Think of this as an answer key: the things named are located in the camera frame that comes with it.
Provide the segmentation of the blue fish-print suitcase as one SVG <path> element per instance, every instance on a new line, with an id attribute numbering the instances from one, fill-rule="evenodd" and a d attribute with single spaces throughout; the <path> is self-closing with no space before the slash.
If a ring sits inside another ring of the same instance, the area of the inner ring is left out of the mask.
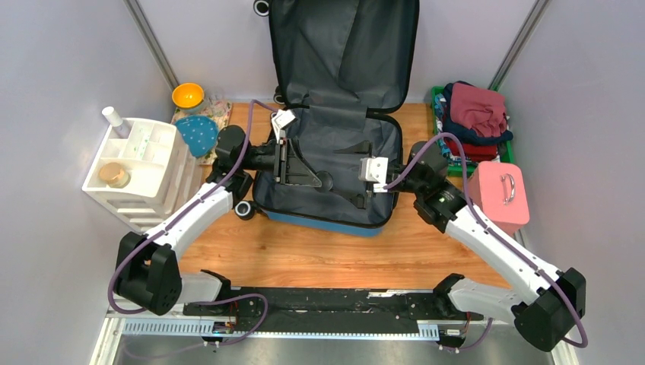
<path id="1" fill-rule="evenodd" d="M 335 154 L 363 140 L 375 157 L 403 159 L 402 129 L 392 114 L 411 79 L 417 1 L 272 1 L 268 24 L 278 86 L 297 119 L 286 129 L 307 163 L 331 174 L 330 192 L 277 183 L 258 172 L 253 201 L 274 221 L 372 237 L 392 217 L 398 196 L 374 193 L 356 209 L 335 189 L 360 192 L 360 156 Z"/>

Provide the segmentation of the navy blue garment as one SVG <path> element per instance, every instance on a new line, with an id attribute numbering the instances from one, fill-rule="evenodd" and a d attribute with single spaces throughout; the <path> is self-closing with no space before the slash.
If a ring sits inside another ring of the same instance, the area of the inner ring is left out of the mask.
<path id="1" fill-rule="evenodd" d="M 446 116 L 443 130 L 460 141 L 478 146 L 496 145 L 513 139 L 508 126 L 505 96 L 464 81 L 443 89 Z"/>

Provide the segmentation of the pink leather toiletry bag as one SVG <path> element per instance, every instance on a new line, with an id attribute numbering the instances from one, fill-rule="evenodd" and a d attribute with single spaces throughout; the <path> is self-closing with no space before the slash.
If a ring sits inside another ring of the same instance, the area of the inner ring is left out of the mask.
<path id="1" fill-rule="evenodd" d="M 529 223 L 526 187 L 517 165 L 483 161 L 467 186 L 473 202 L 506 234 L 512 236 Z"/>

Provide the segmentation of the pinkish maroon garment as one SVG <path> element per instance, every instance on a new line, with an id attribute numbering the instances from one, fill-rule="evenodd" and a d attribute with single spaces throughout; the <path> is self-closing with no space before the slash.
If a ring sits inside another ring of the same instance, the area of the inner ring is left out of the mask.
<path id="1" fill-rule="evenodd" d="M 498 138 L 508 131 L 506 98 L 496 91 L 453 83 L 450 117 L 481 138 Z"/>

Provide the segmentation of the gold lid cosmetic jar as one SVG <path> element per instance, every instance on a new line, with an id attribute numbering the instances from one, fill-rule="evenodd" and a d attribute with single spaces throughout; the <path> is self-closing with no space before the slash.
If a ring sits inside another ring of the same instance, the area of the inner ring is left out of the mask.
<path id="1" fill-rule="evenodd" d="M 119 163 L 111 162 L 103 165 L 98 173 L 99 179 L 110 188 L 122 189 L 130 182 L 130 174 Z"/>

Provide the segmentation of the white lavender cosmetic tube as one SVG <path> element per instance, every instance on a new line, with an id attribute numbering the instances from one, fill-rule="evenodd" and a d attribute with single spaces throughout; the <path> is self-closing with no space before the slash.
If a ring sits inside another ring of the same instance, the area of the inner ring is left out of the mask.
<path id="1" fill-rule="evenodd" d="M 117 113 L 113 106 L 106 106 L 101 110 L 103 117 L 111 125 L 112 130 L 120 137 L 127 139 L 130 135 L 130 126 Z"/>

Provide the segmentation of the dark red garment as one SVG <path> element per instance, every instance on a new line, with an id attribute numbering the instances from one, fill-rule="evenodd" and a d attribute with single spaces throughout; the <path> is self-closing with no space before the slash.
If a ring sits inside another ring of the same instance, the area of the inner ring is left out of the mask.
<path id="1" fill-rule="evenodd" d="M 446 138 L 445 142 L 453 156 L 461 157 L 460 149 L 455 141 Z M 467 143 L 461 143 L 461 145 L 466 160 L 472 163 L 495 160 L 498 157 L 498 149 L 494 145 L 478 146 Z"/>

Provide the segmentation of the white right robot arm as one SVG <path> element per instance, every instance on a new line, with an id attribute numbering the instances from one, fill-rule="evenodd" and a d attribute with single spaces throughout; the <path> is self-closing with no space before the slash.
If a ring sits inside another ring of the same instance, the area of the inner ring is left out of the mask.
<path id="1" fill-rule="evenodd" d="M 435 288 L 434 309 L 445 319 L 477 313 L 514 325 L 540 351 L 565 342 L 584 348 L 588 338 L 581 323 L 586 310 L 586 278 L 540 259 L 486 217 L 465 190 L 446 177 L 448 163 L 432 141 L 419 141 L 407 164 L 375 157 L 369 141 L 342 149 L 360 156 L 359 178 L 372 193 L 407 192 L 422 220 L 458 240 L 485 260 L 510 289 L 481 284 L 451 274 Z"/>

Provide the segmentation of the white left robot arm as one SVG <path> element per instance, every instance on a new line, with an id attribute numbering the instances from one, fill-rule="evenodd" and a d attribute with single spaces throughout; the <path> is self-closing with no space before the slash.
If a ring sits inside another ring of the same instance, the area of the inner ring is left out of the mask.
<path id="1" fill-rule="evenodd" d="M 305 161 L 297 141 L 279 132 L 277 140 L 252 146 L 238 125 L 222 129 L 215 143 L 212 171 L 197 193 L 165 221 L 145 233 L 127 233 L 119 243 L 108 301 L 121 314 L 144 311 L 162 316 L 178 303 L 203 303 L 221 316 L 232 306 L 232 294 L 221 277 L 201 272 L 182 276 L 180 259 L 213 222 L 234 212 L 252 218 L 257 209 L 245 199 L 254 179 L 250 171 L 266 172 L 286 186 L 328 190 L 331 176 Z"/>

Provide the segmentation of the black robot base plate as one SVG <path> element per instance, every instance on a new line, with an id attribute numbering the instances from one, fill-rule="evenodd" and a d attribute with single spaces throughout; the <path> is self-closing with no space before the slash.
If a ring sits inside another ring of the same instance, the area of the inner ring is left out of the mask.
<path id="1" fill-rule="evenodd" d="M 448 309 L 431 290 L 232 287 L 216 305 L 186 304 L 185 316 L 230 321 L 235 335 L 394 338 L 457 346 L 480 314 Z"/>

